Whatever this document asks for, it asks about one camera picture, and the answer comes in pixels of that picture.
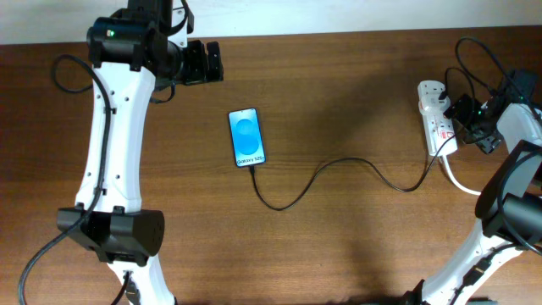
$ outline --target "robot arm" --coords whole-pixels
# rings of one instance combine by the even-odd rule
[[[87,34],[93,70],[111,104],[102,195],[91,217],[70,238],[94,251],[101,262],[124,282],[134,305],[173,305],[158,251],[165,222],[162,212],[141,209],[139,165],[147,107],[152,93],[177,84],[195,85],[223,79],[217,42],[205,46],[187,42],[193,16],[182,1],[173,14],[171,0],[129,0],[128,8],[110,18],[99,18]],[[172,27],[172,22],[184,25]],[[57,225],[69,228],[87,210],[97,187],[105,109],[94,84],[94,112],[86,172],[75,208],[61,208]]]
[[[522,250],[513,247],[514,237],[503,225],[503,217],[496,207],[499,184],[515,162],[528,152],[542,147],[542,126],[524,104],[512,103],[503,112],[497,123],[510,156],[494,178],[484,188],[478,199],[478,220],[473,231],[437,274],[423,283],[421,301],[429,304],[465,304],[474,292],[504,263],[519,256]],[[503,186],[506,195],[505,212],[514,225],[530,242],[542,236],[542,208],[539,198],[526,193],[527,188],[542,164],[536,156],[517,168]]]

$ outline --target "plug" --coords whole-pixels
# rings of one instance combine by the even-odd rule
[[[444,84],[436,80],[422,81],[418,85],[418,95],[420,97],[418,105],[422,115],[442,114],[451,104]]]

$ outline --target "white wall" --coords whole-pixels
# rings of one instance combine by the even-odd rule
[[[194,37],[542,24],[542,0],[188,0]],[[127,0],[2,0],[0,43],[83,42]],[[180,6],[174,0],[174,6]]]

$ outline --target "blue circle on screen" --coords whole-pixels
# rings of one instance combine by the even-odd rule
[[[254,131],[254,124],[249,119],[242,119],[237,122],[237,132],[242,135],[251,135]]]
[[[260,144],[257,141],[257,137],[254,135],[256,129],[254,123],[249,119],[242,119],[237,122],[235,126],[238,136],[235,138],[235,148],[240,153],[250,156],[257,151]]]

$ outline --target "wooden surface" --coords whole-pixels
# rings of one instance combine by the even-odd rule
[[[436,166],[422,187],[402,194],[366,166],[340,164],[321,175],[286,213],[266,209],[238,169],[227,113],[256,107],[268,162],[258,167],[263,195],[291,201],[333,158],[373,161],[399,186],[426,162],[421,80],[442,80],[456,65],[463,35],[487,42],[507,67],[542,75],[542,30],[416,30],[220,39],[225,81],[182,87],[147,113],[141,155],[143,207],[160,209],[160,258],[169,289],[186,302],[326,303],[399,296],[440,269],[474,223],[476,197]],[[60,53],[83,44],[0,47],[0,303],[16,302],[28,259],[57,235],[57,208],[73,205],[85,168],[91,93],[67,95],[49,80]],[[501,76],[476,47],[464,58],[479,77]],[[66,64],[66,85],[89,81]],[[454,76],[454,95],[466,87]],[[542,86],[536,95],[540,97]],[[484,100],[487,94],[479,88]],[[480,189],[506,156],[461,147],[451,166]],[[502,304],[540,304],[542,261],[526,253],[477,293]],[[50,251],[30,274],[30,304],[105,304],[119,289],[108,267],[72,241]]]

